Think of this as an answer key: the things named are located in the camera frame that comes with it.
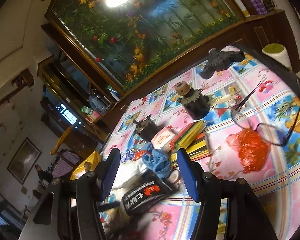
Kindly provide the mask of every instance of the blue towel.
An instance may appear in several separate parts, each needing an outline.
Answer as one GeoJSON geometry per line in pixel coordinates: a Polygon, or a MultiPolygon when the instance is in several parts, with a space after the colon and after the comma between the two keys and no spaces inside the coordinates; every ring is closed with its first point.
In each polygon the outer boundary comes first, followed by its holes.
{"type": "Polygon", "coordinates": [[[167,178],[171,171],[170,158],[163,152],[160,152],[153,148],[152,143],[148,142],[143,147],[142,150],[146,150],[152,154],[143,154],[143,163],[153,171],[160,179],[167,178]]]}

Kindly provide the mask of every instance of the picture frame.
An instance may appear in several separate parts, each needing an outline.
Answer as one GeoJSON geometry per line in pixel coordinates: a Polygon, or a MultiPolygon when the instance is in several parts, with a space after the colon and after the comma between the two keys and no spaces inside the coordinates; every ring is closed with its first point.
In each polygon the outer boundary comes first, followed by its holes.
{"type": "Polygon", "coordinates": [[[27,137],[11,159],[7,170],[23,185],[41,153],[27,137]]]}

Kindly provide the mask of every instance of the tablecloth with cartoon pattern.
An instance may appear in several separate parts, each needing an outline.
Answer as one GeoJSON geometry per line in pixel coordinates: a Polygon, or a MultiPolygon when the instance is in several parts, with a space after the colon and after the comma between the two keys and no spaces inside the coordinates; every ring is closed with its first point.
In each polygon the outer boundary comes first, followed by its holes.
{"type": "MultiPolygon", "coordinates": [[[[239,49],[227,46],[224,51],[239,49]]],[[[289,239],[300,225],[300,115],[295,130],[285,147],[271,145],[266,163],[260,171],[243,172],[238,153],[226,143],[230,134],[241,130],[231,117],[229,104],[248,95],[266,74],[256,92],[241,110],[256,126],[259,122],[270,123],[286,133],[292,126],[299,99],[275,73],[249,54],[245,60],[233,63],[225,71],[216,72],[205,80],[199,76],[207,61],[186,71],[144,98],[131,102],[111,134],[103,155],[107,157],[113,147],[123,154],[131,148],[140,148],[144,142],[135,134],[135,124],[151,114],[156,124],[164,124],[175,132],[194,122],[182,105],[177,102],[174,90],[178,82],[186,81],[195,89],[202,88],[210,97],[212,106],[204,117],[208,121],[205,131],[210,133],[213,154],[198,160],[205,171],[222,179],[245,178],[259,197],[278,239],[289,239]]],[[[160,201],[143,220],[148,223],[144,239],[186,240],[189,239],[198,216],[200,203],[195,203],[181,182],[179,190],[160,201]]],[[[106,213],[103,220],[110,222],[106,213]]],[[[226,222],[226,200],[222,200],[217,239],[223,239],[226,222]]]]}

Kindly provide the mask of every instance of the eyeglasses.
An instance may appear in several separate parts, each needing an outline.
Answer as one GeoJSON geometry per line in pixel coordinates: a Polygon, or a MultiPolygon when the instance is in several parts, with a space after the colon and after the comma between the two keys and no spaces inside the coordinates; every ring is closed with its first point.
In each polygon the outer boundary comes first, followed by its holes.
{"type": "MultiPolygon", "coordinates": [[[[249,128],[252,129],[252,123],[249,121],[249,118],[245,116],[244,114],[240,113],[240,110],[242,109],[243,105],[247,102],[249,97],[257,90],[259,85],[262,83],[263,79],[265,78],[266,75],[263,75],[261,81],[259,84],[256,86],[256,88],[250,92],[240,103],[239,105],[231,110],[231,118],[232,120],[241,128],[249,128]]],[[[299,94],[300,94],[300,82],[297,80],[298,83],[298,88],[299,88],[299,94]]],[[[300,113],[300,105],[299,105],[299,110],[296,115],[296,118],[294,120],[294,124],[291,126],[289,129],[287,135],[285,135],[285,132],[281,130],[280,128],[267,124],[267,123],[259,123],[257,127],[255,128],[254,131],[256,131],[261,138],[271,144],[277,145],[277,146],[285,146],[287,142],[289,141],[291,134],[297,124],[297,120],[299,117],[300,113]]]]}

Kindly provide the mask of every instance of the screw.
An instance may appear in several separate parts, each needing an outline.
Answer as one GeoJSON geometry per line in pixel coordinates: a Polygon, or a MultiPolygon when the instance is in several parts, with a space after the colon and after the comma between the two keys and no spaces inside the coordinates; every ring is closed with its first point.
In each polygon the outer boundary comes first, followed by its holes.
{"type": "Polygon", "coordinates": [[[94,172],[93,171],[88,171],[86,176],[87,176],[87,178],[92,178],[94,176],[94,172]]]}
{"type": "Polygon", "coordinates": [[[203,176],[204,176],[205,178],[209,179],[209,178],[212,177],[212,173],[211,173],[211,172],[208,172],[208,171],[205,171],[205,172],[203,173],[203,176]]]}
{"type": "Polygon", "coordinates": [[[238,183],[241,185],[244,185],[244,184],[246,184],[246,180],[244,178],[239,178],[238,183]]]}
{"type": "Polygon", "coordinates": [[[53,179],[52,184],[53,184],[53,185],[57,185],[57,184],[59,184],[60,182],[61,182],[61,180],[60,180],[59,178],[55,178],[55,179],[53,179]]]}

